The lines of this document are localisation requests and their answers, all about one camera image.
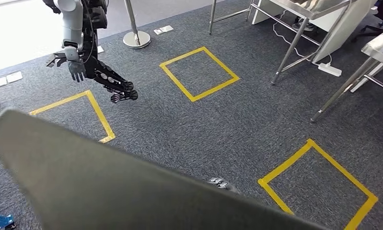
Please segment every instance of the black cable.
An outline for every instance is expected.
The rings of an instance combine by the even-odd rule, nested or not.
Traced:
[[[94,37],[95,37],[94,35],[95,35],[95,33],[94,33],[93,23],[91,22],[90,10],[88,9],[86,0],[82,0],[82,2],[84,3],[83,6],[85,7],[85,9],[86,9],[86,11],[87,11],[88,18],[89,18],[89,20],[90,20],[90,26],[91,26],[91,32],[92,32],[92,35],[93,35],[93,41],[92,41],[92,45],[91,45],[91,51],[90,51],[89,56],[87,57],[87,60],[86,60],[85,62],[83,62],[83,63],[78,62],[79,64],[85,64],[85,63],[87,63],[87,61],[88,61],[88,60],[90,59],[90,57],[91,57],[91,54],[93,54],[94,43],[95,43],[95,40],[94,40]]]

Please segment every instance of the blue robot part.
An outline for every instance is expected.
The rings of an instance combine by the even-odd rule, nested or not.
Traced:
[[[6,217],[0,216],[0,229],[2,229],[2,228],[6,229],[6,230],[16,228],[15,221],[14,221],[12,215],[8,215]]]

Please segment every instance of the white cable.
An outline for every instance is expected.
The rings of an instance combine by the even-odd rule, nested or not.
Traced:
[[[351,8],[351,5],[352,5],[352,0],[349,0],[349,5],[348,5],[348,8],[346,8],[346,10],[345,10],[345,12],[344,12],[344,15],[347,13],[347,11]],[[284,10],[283,11],[283,13],[281,14],[281,16],[280,16],[280,18],[279,19],[281,19],[283,16],[284,16],[284,14],[286,13],[286,11],[287,10]],[[283,36],[283,35],[279,35],[277,32],[276,32],[276,29],[275,29],[275,25],[277,24],[278,22],[276,22],[275,24],[273,24],[273,32],[275,32],[275,34],[276,34],[276,36],[278,36],[278,37],[281,37],[281,38],[283,38],[283,40],[287,43],[287,44],[289,44],[289,45],[291,45],[291,43],[289,42],[289,41],[287,41],[286,40],[286,38]],[[298,56],[300,56],[300,57],[304,57],[303,55],[301,55],[301,54],[299,54],[299,51],[296,49],[296,47],[294,48],[294,50],[296,51],[296,54],[298,55]],[[327,65],[331,65],[331,62],[332,62],[332,56],[331,56],[331,54],[328,54],[329,56],[330,56],[330,62],[328,62],[327,63]]]
[[[281,14],[281,16],[280,16],[279,19],[281,19],[281,18],[284,16],[284,14],[286,13],[286,11],[287,11],[287,10],[284,10],[284,11],[283,11],[283,13]],[[284,40],[287,44],[291,45],[291,42],[287,41],[286,38],[285,38],[283,35],[279,35],[279,34],[276,32],[276,29],[275,29],[275,25],[276,25],[276,24],[278,24],[278,22],[276,22],[275,24],[273,24],[273,32],[275,32],[276,36],[283,38],[283,40]],[[297,54],[298,56],[304,58],[303,55],[299,54],[299,51],[296,49],[296,47],[294,48],[294,50],[296,51],[296,54]]]

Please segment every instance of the metal stand base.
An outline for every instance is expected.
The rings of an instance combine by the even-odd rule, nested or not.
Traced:
[[[135,38],[135,34],[133,32],[129,32],[124,36],[124,44],[127,45],[131,49],[140,49],[149,45],[151,42],[151,36],[143,31],[138,31],[138,38]]]

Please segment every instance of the chair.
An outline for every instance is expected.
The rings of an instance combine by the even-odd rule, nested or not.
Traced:
[[[382,27],[383,26],[383,0],[378,1],[377,5],[378,5],[378,13],[375,14],[374,16],[382,19],[382,22],[379,23],[379,27]],[[366,29],[374,30],[375,32],[365,33]],[[374,27],[371,25],[367,25],[360,30],[360,34],[356,35],[356,37],[354,37],[351,40],[351,42],[356,42],[358,40],[358,37],[379,36],[382,33],[383,33],[383,29]]]

